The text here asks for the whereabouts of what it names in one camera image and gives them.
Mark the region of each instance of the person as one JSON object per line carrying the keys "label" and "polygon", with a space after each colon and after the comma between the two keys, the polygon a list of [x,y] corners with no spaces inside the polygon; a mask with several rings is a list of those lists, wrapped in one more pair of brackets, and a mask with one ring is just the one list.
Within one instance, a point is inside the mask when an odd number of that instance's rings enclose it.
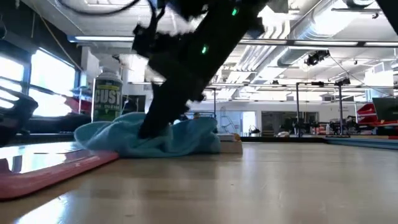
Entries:
{"label": "person", "polygon": [[200,118],[200,113],[199,112],[195,112],[193,114],[193,119],[198,119],[198,118]]}

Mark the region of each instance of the desk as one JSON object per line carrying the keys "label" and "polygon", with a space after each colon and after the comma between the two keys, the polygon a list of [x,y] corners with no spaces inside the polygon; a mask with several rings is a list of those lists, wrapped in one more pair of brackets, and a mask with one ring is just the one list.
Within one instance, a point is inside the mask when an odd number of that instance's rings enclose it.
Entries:
{"label": "desk", "polygon": [[396,151],[245,143],[244,154],[118,160],[0,203],[1,223],[383,223]]}

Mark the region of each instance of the red object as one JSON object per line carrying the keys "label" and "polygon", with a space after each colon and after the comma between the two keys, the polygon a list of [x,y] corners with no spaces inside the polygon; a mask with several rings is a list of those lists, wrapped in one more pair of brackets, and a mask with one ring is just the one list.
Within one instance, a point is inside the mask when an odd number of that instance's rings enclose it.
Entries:
{"label": "red object", "polygon": [[[79,99],[74,97],[65,97],[67,100],[65,104],[68,105],[74,113],[79,113]],[[81,110],[86,111],[88,114],[91,113],[91,102],[90,101],[81,101]]]}
{"label": "red object", "polygon": [[359,125],[370,125],[372,127],[398,126],[398,121],[378,120],[376,109],[373,103],[365,104],[361,109],[357,111],[357,114]]}
{"label": "red object", "polygon": [[0,200],[30,194],[117,158],[115,152],[73,149],[66,153],[29,152],[0,159]]}

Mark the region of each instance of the blue towel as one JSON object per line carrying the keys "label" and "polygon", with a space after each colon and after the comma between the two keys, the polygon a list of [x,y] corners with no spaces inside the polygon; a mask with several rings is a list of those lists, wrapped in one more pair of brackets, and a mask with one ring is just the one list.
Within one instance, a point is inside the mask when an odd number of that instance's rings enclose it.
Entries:
{"label": "blue towel", "polygon": [[139,139],[144,113],[129,113],[113,122],[98,121],[76,129],[75,139],[84,149],[114,151],[123,158],[160,158],[220,153],[213,130],[217,121],[199,118],[166,127],[153,139]]}

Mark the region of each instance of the bright window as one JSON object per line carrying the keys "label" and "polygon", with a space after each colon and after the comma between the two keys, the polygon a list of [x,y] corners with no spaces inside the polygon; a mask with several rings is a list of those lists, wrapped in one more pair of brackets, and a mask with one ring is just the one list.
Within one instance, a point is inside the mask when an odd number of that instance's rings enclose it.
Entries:
{"label": "bright window", "polygon": [[30,84],[56,93],[66,93],[75,85],[75,69],[44,51],[38,50],[32,56]]}
{"label": "bright window", "polygon": [[[56,57],[38,50],[32,56],[30,84],[69,95],[75,85],[75,69]],[[29,90],[29,96],[39,104],[34,115],[64,116],[71,112],[71,109],[64,104],[64,97],[42,93],[33,88]]]}
{"label": "bright window", "polygon": [[[22,81],[25,68],[23,65],[19,64],[18,62],[0,56],[0,68],[1,68],[0,76],[13,79],[16,81]],[[20,85],[12,83],[7,80],[3,80],[1,78],[0,78],[0,86],[3,86],[4,88],[14,91],[22,91],[22,87]],[[6,91],[0,91],[0,97],[11,100],[9,96],[10,96],[9,93],[7,93]],[[0,107],[10,108],[12,107],[12,104],[0,100]]]}

